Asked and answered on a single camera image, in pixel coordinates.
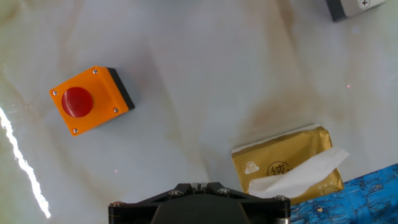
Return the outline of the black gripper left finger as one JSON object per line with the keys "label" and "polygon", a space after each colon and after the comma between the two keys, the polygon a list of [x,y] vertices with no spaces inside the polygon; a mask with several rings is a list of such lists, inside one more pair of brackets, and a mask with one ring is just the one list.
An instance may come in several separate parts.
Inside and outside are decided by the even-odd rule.
{"label": "black gripper left finger", "polygon": [[113,202],[108,205],[108,222],[109,224],[133,223],[141,218],[151,222],[158,207],[164,202],[197,193],[198,189],[199,183],[178,184],[172,190],[168,190],[141,202]]}

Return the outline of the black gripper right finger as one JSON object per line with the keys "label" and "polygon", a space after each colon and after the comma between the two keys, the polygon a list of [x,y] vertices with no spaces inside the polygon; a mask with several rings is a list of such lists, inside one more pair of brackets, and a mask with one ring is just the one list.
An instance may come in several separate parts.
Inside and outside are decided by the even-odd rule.
{"label": "black gripper right finger", "polygon": [[198,193],[209,196],[200,208],[220,223],[291,222],[291,199],[285,195],[260,198],[219,182],[199,183]]}

